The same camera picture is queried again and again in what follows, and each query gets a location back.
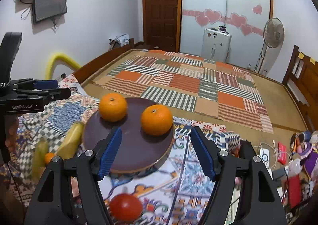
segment striped blanket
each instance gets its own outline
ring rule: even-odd
[[[96,84],[133,97],[273,133],[248,71],[201,57],[144,50]]]

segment wooden door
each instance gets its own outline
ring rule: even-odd
[[[175,51],[178,0],[144,0],[144,42]]]

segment floral tablecloth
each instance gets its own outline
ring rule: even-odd
[[[55,152],[70,126],[75,121],[86,123],[98,109],[99,100],[83,95],[74,76],[64,79],[60,86],[71,88],[72,95],[68,100],[52,102],[42,113],[20,117],[17,149],[11,156],[10,166],[25,205],[29,204],[34,190],[30,173],[35,144],[43,136],[49,142],[49,151]],[[143,214],[135,225],[196,224],[208,203],[214,182],[203,174],[191,144],[190,130],[193,126],[199,126],[206,137],[213,139],[221,148],[234,149],[239,144],[239,138],[228,142],[225,138],[213,136],[213,132],[224,133],[224,125],[174,117],[175,136],[169,156],[145,171],[105,177],[99,182],[99,187],[106,205],[118,193],[126,192],[138,197],[144,206]],[[77,155],[83,150],[81,145]],[[18,198],[6,166],[1,167],[0,177]],[[79,199],[76,207],[78,221],[85,223]],[[228,222],[231,223],[232,219],[230,209]]]

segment electric fan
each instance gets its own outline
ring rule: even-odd
[[[276,48],[279,47],[284,41],[284,27],[282,22],[278,18],[269,19],[264,27],[263,31],[264,43],[260,57],[257,60],[254,72],[260,72],[262,67],[267,47]]]

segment human hand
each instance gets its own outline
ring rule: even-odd
[[[13,152],[16,149],[16,136],[19,128],[19,119],[16,115],[6,115],[4,117],[5,122],[5,145],[9,152]]]

